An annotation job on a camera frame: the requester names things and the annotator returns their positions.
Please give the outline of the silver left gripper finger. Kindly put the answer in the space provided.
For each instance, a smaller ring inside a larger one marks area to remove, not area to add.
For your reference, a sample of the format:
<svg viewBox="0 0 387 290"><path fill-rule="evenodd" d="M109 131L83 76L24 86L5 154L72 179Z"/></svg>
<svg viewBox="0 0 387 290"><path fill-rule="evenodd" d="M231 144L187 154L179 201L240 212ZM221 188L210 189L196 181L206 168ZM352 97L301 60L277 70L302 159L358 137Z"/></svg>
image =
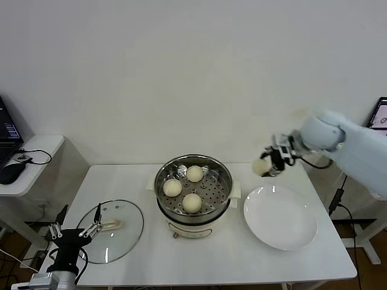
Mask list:
<svg viewBox="0 0 387 290"><path fill-rule="evenodd" d="M85 228L82 232L80 232L79 237L89 237L92 234L97 233L101 229L101 226L102 226L101 206L102 206L101 203L97 205L92 224L90 224L87 228Z"/></svg>
<svg viewBox="0 0 387 290"><path fill-rule="evenodd" d="M52 239L57 239L62 237L62 225L65 220L65 216L68 210L68 205L65 205L63 209L58 213L56 219L53 223L49 224L48 228L51 233Z"/></svg>

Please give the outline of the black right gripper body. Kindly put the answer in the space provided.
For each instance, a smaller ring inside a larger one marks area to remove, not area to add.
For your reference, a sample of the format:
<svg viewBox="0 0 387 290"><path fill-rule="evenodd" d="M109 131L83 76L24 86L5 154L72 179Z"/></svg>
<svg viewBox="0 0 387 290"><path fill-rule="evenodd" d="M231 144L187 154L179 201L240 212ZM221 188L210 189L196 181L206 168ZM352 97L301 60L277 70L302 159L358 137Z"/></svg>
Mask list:
<svg viewBox="0 0 387 290"><path fill-rule="evenodd" d="M275 148L271 148L270 158L272 162L272 167L275 170L284 170L285 169L285 161L281 157L281 153L279 150Z"/></svg>

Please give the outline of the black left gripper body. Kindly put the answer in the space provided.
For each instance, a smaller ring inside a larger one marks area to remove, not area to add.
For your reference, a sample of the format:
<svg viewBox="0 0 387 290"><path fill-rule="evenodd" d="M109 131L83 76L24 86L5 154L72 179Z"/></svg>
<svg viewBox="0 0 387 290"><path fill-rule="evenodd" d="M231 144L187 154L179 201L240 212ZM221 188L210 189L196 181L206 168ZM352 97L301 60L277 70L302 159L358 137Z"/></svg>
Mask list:
<svg viewBox="0 0 387 290"><path fill-rule="evenodd" d="M79 251L92 241L90 236L79 236L82 231L83 229L66 229L62 231L62 237L54 241L58 249L56 258L54 263L47 268L46 272L79 272L77 267Z"/></svg>

